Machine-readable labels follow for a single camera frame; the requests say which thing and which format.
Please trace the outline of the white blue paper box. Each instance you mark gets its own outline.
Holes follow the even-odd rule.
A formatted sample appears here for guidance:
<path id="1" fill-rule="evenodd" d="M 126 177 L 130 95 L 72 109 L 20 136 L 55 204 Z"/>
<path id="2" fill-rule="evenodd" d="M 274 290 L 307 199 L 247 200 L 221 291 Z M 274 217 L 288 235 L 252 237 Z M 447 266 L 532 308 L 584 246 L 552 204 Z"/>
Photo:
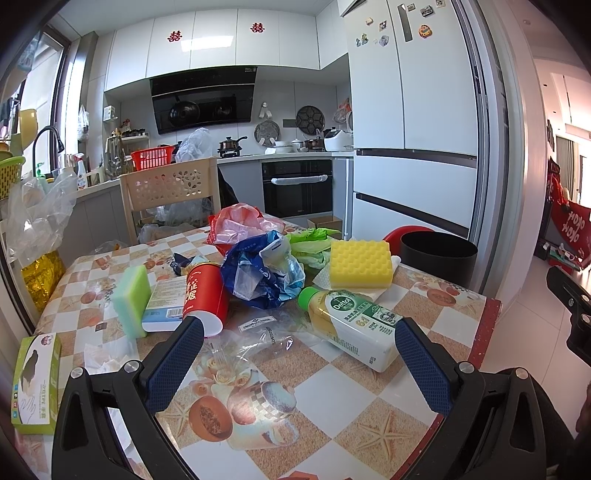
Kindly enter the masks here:
<path id="1" fill-rule="evenodd" d="M 142 315 L 142 328 L 147 333 L 174 331 L 182 321 L 185 290 L 185 276 L 158 281 Z"/>

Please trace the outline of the green sponge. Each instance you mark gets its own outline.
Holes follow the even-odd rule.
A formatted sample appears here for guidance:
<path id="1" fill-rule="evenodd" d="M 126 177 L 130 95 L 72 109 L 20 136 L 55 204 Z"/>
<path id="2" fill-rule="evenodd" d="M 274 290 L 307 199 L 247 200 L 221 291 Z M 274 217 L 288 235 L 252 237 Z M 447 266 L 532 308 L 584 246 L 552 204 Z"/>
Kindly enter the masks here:
<path id="1" fill-rule="evenodd" d="M 151 288 L 145 266 L 127 268 L 111 295 L 111 302 L 123 333 L 130 339 L 147 335 L 142 327 L 142 316 L 150 296 Z"/>

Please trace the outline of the red paper cup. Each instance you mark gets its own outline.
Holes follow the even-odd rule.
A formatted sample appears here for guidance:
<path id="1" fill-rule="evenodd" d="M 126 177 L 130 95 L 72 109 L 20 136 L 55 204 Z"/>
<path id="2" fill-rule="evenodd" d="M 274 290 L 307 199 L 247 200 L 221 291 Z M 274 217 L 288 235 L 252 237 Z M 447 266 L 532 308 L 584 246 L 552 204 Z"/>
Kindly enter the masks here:
<path id="1" fill-rule="evenodd" d="M 204 325 L 204 337 L 221 333 L 228 317 L 229 293 L 221 276 L 221 266 L 201 263 L 186 276 L 182 319 L 198 318 Z"/>

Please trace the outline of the clear plastic wrapper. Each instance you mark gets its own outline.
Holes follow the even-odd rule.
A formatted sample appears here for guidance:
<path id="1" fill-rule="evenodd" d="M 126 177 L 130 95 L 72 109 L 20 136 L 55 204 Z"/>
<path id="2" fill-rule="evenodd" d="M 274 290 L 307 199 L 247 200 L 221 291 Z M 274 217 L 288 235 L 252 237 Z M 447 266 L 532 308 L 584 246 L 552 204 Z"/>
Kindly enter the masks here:
<path id="1" fill-rule="evenodd" d="M 238 325 L 235 331 L 223 330 L 206 339 L 204 352 L 214 366 L 237 373 L 252 363 L 256 355 L 262 354 L 263 360 L 269 360 L 287 354 L 296 343 L 290 326 L 290 321 L 273 315 L 252 318 Z"/>

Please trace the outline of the green cap Dettol bottle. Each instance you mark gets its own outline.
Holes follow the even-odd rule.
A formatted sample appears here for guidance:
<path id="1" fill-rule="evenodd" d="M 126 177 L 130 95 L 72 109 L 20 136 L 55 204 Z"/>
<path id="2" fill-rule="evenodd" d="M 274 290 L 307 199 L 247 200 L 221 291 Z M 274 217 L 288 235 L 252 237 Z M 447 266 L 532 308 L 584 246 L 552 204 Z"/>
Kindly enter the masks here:
<path id="1" fill-rule="evenodd" d="M 370 369 L 383 373 L 398 356 L 394 329 L 401 315 L 346 290 L 305 287 L 297 304 L 315 334 Z"/>

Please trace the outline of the blue cracker snack wrapper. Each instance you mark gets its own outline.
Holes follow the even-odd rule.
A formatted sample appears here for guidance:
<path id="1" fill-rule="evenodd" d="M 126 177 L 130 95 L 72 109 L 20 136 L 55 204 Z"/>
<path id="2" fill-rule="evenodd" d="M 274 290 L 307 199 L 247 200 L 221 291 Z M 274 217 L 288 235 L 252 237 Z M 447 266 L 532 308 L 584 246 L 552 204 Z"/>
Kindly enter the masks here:
<path id="1" fill-rule="evenodd" d="M 207 263 L 208 260 L 204 256 L 195 255 L 192 257 L 185 257 L 181 254 L 174 253 L 170 267 L 176 276 L 187 275 L 194 267 Z"/>

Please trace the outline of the yellow sponge block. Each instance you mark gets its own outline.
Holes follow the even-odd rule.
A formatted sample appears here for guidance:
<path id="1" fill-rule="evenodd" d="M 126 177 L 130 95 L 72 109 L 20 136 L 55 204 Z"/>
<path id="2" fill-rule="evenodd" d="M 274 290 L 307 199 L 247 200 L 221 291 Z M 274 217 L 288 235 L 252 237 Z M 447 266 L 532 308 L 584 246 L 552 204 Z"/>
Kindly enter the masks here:
<path id="1" fill-rule="evenodd" d="M 331 246 L 332 284 L 384 285 L 393 273 L 390 246 L 386 241 L 337 240 Z"/>

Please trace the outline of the blue plastic bag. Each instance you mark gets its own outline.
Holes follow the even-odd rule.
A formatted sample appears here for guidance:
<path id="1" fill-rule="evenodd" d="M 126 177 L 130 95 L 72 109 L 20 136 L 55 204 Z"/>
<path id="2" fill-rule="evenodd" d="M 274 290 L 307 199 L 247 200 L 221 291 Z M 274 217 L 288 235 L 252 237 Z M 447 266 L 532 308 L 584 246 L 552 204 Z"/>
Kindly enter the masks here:
<path id="1" fill-rule="evenodd" d="M 239 241 L 221 264 L 228 292 L 250 307 L 283 306 L 304 288 L 304 267 L 291 253 L 287 236 L 276 230 Z"/>

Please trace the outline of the red pink plastic bag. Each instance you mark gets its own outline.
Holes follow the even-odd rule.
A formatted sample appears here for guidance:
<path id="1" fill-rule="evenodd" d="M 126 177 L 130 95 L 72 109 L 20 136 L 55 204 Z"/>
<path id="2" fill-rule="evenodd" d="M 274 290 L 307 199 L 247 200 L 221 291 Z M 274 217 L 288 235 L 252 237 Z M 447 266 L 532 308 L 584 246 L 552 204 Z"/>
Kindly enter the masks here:
<path id="1" fill-rule="evenodd" d="M 236 203 L 208 217 L 209 233 L 206 242 L 225 255 L 235 244 L 270 231 L 283 233 L 286 223 L 279 218 L 263 214 L 259 208 Z"/>

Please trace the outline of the green plastic bag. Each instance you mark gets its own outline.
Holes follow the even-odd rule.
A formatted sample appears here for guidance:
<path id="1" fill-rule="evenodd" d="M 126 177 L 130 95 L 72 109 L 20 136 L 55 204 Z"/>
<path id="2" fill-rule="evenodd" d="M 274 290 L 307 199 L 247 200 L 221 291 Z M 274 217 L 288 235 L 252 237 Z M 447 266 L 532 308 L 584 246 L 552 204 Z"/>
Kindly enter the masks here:
<path id="1" fill-rule="evenodd" d="M 331 228 L 309 228 L 287 234 L 290 251 L 298 262 L 315 270 L 322 270 L 329 264 L 332 242 L 341 238 L 339 230 Z"/>

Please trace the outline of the gold foil bag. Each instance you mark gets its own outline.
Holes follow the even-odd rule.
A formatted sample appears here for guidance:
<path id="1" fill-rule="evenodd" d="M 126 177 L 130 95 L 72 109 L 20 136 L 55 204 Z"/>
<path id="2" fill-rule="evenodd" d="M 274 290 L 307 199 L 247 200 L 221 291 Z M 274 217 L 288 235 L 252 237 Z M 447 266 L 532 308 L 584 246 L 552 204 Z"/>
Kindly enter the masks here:
<path id="1" fill-rule="evenodd" d="M 21 269 L 25 287 L 39 314 L 49 303 L 65 271 L 63 260 L 56 250 L 43 254 Z"/>

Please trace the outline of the white refrigerator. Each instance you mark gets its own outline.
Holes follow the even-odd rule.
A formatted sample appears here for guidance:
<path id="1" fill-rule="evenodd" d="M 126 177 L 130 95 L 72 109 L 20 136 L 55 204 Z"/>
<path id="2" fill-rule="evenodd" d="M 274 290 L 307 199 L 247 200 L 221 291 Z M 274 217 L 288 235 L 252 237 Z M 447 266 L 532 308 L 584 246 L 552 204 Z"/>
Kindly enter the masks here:
<path id="1" fill-rule="evenodd" d="M 360 1 L 342 17 L 353 108 L 356 239 L 406 225 L 468 237 L 479 114 L 458 1 Z"/>

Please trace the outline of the clear plastic bags pile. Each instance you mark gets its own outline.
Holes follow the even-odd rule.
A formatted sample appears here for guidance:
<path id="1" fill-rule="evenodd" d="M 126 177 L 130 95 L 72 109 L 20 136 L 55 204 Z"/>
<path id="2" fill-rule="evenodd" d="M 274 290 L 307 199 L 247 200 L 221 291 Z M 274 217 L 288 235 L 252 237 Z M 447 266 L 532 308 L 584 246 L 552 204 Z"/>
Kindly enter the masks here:
<path id="1" fill-rule="evenodd" d="M 53 183 L 27 176 L 14 184 L 4 206 L 7 253 L 22 266 L 57 250 L 77 200 L 77 176 L 63 170 Z"/>

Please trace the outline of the cardboard box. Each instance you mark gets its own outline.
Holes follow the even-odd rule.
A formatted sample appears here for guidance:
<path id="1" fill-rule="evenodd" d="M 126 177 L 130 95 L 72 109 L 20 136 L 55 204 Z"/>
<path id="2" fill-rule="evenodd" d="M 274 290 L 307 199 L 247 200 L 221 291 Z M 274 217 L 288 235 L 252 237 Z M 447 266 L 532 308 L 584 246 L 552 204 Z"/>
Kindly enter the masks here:
<path id="1" fill-rule="evenodd" d="M 325 228 L 331 230 L 330 236 L 335 239 L 342 238 L 342 219 L 334 215 L 324 215 L 308 218 L 309 228 Z"/>

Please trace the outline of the black range hood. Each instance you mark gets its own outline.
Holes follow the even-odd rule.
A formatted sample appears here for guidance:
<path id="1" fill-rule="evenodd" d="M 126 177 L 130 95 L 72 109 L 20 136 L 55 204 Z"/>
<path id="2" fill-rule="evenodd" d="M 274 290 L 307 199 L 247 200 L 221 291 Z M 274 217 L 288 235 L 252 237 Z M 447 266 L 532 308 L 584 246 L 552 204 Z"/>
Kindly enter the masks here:
<path id="1" fill-rule="evenodd" d="M 152 77 L 158 133 L 249 123 L 256 74 L 256 66 L 223 66 Z"/>

